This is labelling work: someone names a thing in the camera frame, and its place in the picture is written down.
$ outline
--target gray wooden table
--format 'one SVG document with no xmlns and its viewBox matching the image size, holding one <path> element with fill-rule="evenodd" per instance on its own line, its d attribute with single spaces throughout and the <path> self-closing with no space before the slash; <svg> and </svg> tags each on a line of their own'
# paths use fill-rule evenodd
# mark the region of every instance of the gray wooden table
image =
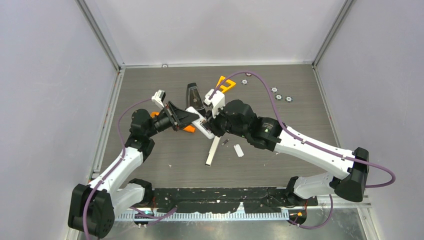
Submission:
<svg viewBox="0 0 424 240">
<path fill-rule="evenodd" d="M 276 101 L 283 121 L 295 130 L 335 146 L 336 141 L 324 107 L 324 103 L 310 65 L 258 65 L 258 66 L 215 66 L 215 67 L 168 67 L 127 69 L 116 105 L 112 129 L 102 163 L 102 171 L 121 151 L 116 130 L 116 121 L 130 105 L 150 98 L 158 89 L 166 91 L 165 101 L 172 101 L 185 108 L 187 84 L 196 82 L 202 97 L 215 87 L 221 75 L 249 70 L 260 74 L 270 87 L 277 87 L 284 98 L 291 96 L 293 102 Z M 240 81 L 248 79 L 248 85 Z M 225 94 L 226 102 L 241 99 L 251 105 L 258 116 L 275 118 L 270 100 L 259 80 L 253 76 L 234 77 L 237 85 Z M 149 112 L 158 108 L 144 103 L 138 108 Z M 125 139 L 131 122 L 127 113 L 121 121 Z M 212 166 L 205 166 L 212 140 L 202 133 L 174 132 L 165 130 L 153 137 L 156 145 L 152 154 L 141 167 L 128 178 L 149 181 L 154 188 L 199 188 L 199 187 L 285 187 L 293 176 L 312 176 L 324 171 L 304 160 L 287 154 L 276 154 L 249 145 L 246 140 L 233 135 L 224 135 Z M 233 148 L 240 144 L 243 157 L 237 157 Z"/>
</svg>

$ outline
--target white panel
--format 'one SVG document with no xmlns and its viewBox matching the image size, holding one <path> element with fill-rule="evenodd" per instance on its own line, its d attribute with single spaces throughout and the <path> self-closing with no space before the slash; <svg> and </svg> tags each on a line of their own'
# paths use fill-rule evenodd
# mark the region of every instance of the white panel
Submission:
<svg viewBox="0 0 424 240">
<path fill-rule="evenodd" d="M 345 0 L 95 0 L 128 65 L 312 62 Z"/>
<path fill-rule="evenodd" d="M 116 72 L 74 0 L 2 1 L 0 30 L 0 239 L 63 240 Z"/>
<path fill-rule="evenodd" d="M 367 189 L 385 240 L 424 234 L 423 10 L 422 0 L 357 0 L 318 65 L 342 147 L 369 150 L 397 176 Z M 370 168 L 368 184 L 389 178 Z"/>
</svg>

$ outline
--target gray wall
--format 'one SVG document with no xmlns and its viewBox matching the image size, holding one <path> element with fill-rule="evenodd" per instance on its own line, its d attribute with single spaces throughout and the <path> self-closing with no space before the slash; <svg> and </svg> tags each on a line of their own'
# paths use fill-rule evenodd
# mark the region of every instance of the gray wall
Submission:
<svg viewBox="0 0 424 240">
<path fill-rule="evenodd" d="M 127 66 L 312 62 L 345 2 L 90 1 Z"/>
<path fill-rule="evenodd" d="M 318 71 L 341 138 L 362 146 L 396 182 L 369 189 L 387 240 L 422 239 L 424 1 L 357 0 Z M 371 169 L 369 184 L 388 180 Z"/>
<path fill-rule="evenodd" d="M 116 76 L 73 0 L 0 4 L 0 239 L 65 238 Z"/>
</svg>

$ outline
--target orange object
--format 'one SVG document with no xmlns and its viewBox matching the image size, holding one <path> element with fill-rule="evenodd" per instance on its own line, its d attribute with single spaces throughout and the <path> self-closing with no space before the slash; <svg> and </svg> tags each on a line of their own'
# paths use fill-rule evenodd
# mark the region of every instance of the orange object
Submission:
<svg viewBox="0 0 424 240">
<path fill-rule="evenodd" d="M 215 87 L 217 87 L 223 80 L 225 79 L 225 76 L 221 76 L 220 78 L 219 78 L 219 81 L 218 81 L 218 83 L 216 84 L 216 86 Z M 232 89 L 232 88 L 234 88 L 235 86 L 236 86 L 236 83 L 234 82 L 234 81 L 232 81 L 232 80 L 230 80 L 230 79 L 227 79 L 226 81 L 225 81 L 225 83 L 226 84 L 229 84 L 229 86 L 224 86 L 224 85 L 221 85 L 219 88 L 221 89 L 221 92 L 224 94 L 225 92 L 227 92 L 228 90 L 230 90 L 230 89 Z"/>
<path fill-rule="evenodd" d="M 155 117 L 157 115 L 159 115 L 159 112 L 157 112 L 157 111 L 152 111 L 150 113 L 150 117 L 151 118 L 153 118 L 153 117 Z M 189 133 L 194 133 L 196 131 L 196 128 L 194 126 L 192 126 L 192 125 L 188 125 L 183 130 L 186 131 L 186 132 L 189 132 Z"/>
</svg>

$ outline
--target robotic arm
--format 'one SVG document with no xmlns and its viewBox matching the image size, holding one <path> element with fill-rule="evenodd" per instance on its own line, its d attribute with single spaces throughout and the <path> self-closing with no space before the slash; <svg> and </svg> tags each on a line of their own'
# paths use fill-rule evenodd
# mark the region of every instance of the robotic arm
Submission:
<svg viewBox="0 0 424 240">
<path fill-rule="evenodd" d="M 258 149 L 286 153 L 317 165 L 327 173 L 310 176 L 294 176 L 286 188 L 290 203 L 298 205 L 313 196 L 337 194 L 353 202 L 361 202 L 368 175 L 368 166 L 350 160 L 352 157 L 368 161 L 368 151 L 357 148 L 340 149 L 327 145 L 301 133 L 289 126 L 284 130 L 277 120 L 260 117 L 252 108 L 241 100 L 232 100 L 225 104 L 225 96 L 220 91 L 209 100 L 211 89 L 205 96 L 204 104 L 211 109 L 203 116 L 193 107 L 179 109 L 171 101 L 163 103 L 165 92 L 159 90 L 151 98 L 161 108 L 158 116 L 153 118 L 145 109 L 134 111 L 131 116 L 130 135 L 125 143 L 125 156 L 121 154 L 96 179 L 87 185 L 78 184 L 72 191 L 68 216 L 70 228 L 83 231 L 83 208 L 89 199 L 93 186 L 99 185 L 88 206 L 87 228 L 91 235 L 104 238 L 111 230 L 115 216 L 137 203 L 149 203 L 153 196 L 152 184 L 133 179 L 123 189 L 119 187 L 132 171 L 138 168 L 150 155 L 155 142 L 152 136 L 165 129 L 178 131 L 189 124 L 195 125 L 207 138 L 221 137 L 225 133 L 245 138 L 249 144 Z M 299 136 L 303 142 L 293 138 L 287 131 Z M 314 143 L 325 149 L 339 153 L 341 158 L 305 144 Z"/>
</svg>

